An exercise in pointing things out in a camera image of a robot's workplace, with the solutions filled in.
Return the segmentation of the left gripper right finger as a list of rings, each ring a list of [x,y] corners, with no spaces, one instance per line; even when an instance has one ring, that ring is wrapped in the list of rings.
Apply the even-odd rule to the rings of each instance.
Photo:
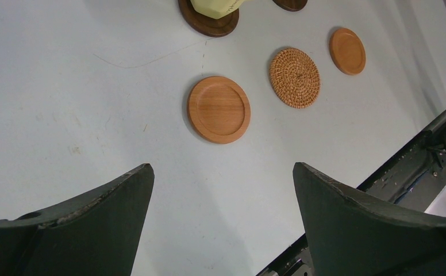
[[[295,193],[315,275],[446,275],[446,217],[380,200],[298,162]]]

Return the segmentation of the yellow-green mug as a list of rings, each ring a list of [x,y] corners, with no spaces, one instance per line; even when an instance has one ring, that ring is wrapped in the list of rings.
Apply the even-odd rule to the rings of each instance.
[[[235,12],[246,0],[190,0],[194,10],[204,16],[220,19]]]

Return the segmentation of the light wooden coaster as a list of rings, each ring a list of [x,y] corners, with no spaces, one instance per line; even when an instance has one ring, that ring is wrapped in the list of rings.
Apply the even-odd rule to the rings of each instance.
[[[364,45],[359,36],[348,28],[338,28],[332,33],[329,52],[335,66],[344,74],[358,75],[365,68]]]
[[[233,80],[210,76],[191,89],[187,115],[192,127],[205,140],[229,144],[241,138],[251,119],[249,99]]]

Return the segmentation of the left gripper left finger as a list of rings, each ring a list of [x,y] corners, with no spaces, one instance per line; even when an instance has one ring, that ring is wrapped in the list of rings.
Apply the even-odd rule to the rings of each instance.
[[[0,275],[131,275],[155,175],[142,164],[69,200],[0,220]]]

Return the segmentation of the dark wooden coaster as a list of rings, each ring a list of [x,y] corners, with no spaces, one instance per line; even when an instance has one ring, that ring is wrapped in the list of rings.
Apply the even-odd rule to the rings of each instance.
[[[273,2],[288,12],[297,12],[307,5],[308,0],[273,0]]]
[[[239,21],[239,9],[220,19],[213,19],[196,12],[189,0],[179,0],[178,6],[182,17],[188,25],[197,32],[209,37],[218,38],[230,34],[234,31]]]

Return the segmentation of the woven rattan coaster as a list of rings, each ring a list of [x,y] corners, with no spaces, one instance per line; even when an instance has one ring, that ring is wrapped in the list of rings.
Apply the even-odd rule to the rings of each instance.
[[[321,89],[320,73],[304,51],[282,49],[270,61],[268,72],[274,93],[284,104],[304,109],[316,102]]]

